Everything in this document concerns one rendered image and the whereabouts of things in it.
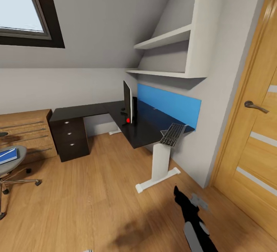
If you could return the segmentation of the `swivel chair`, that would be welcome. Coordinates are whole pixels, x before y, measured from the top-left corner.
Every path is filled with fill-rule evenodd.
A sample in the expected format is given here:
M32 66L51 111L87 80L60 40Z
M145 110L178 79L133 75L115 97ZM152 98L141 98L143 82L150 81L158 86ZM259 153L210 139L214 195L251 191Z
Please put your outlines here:
M0 137L6 136L7 134L8 134L7 132L0 132ZM22 145L2 148L0 149L0 153L14 148L17 149L17 158L14 160L8 161L6 163L0 164L0 220L2 219L2 217L5 216L5 213L1 212L2 192L5 195L9 193L6 184L15 184L15 183L32 182L32 181L36 182L35 183L36 186L41 184L41 181L39 181L38 179L10 181L11 178L15 177L16 175L18 175L20 172L24 170L26 170L27 173L31 172L31 168L23 168L22 170L10 175L13 169L15 169L23 161L23 159L27 154L27 148Z

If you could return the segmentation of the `folder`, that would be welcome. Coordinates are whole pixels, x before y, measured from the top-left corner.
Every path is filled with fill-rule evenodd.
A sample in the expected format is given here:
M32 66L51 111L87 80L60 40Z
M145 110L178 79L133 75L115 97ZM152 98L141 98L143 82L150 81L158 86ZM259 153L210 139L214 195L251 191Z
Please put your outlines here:
M0 153L0 164L14 160L16 158L17 158L17 149L16 148L1 152Z

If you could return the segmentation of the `monitor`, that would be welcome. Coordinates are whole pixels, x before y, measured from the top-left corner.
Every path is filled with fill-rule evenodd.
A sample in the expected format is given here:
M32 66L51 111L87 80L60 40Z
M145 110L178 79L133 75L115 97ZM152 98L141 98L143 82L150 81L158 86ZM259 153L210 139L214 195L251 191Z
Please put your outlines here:
M132 96L132 91L125 81L123 81L124 87L124 103L127 113L121 112L121 114L127 114L127 123L132 123L133 118L137 118L137 97ZM134 117L132 116L132 100L134 99Z

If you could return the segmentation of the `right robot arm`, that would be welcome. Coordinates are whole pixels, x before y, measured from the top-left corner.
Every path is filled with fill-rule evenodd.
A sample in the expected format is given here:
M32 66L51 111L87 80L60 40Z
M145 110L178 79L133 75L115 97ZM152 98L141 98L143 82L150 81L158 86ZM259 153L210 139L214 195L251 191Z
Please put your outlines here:
M218 252L214 243L209 239L209 232L204 225L203 220L197 215L199 204L205 210L209 205L197 194L191 194L188 198L180 192L177 186L174 187L175 202L181 206L184 216L184 235L190 247L191 252Z

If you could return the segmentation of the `keyboard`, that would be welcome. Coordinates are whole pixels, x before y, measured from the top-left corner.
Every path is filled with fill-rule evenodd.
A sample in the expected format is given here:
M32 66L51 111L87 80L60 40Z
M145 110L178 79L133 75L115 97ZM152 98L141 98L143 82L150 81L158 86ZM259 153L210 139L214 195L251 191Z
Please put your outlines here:
M184 134L186 126L172 123L170 128L166 130L167 132L162 137L160 144L166 145L168 147L177 149L179 142Z

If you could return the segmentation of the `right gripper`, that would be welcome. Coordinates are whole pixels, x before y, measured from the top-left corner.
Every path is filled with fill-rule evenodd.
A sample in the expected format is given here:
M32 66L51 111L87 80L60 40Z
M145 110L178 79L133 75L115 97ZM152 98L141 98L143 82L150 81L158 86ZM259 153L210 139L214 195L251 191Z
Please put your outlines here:
M176 196L175 198L175 202L181 206L182 212L184 214L184 212L187 209L192 209L194 210L196 213L199 212L199 207L198 206L194 206L188 199L188 197L186 195L184 195L182 192L180 192L177 188L177 186L174 187L174 195Z

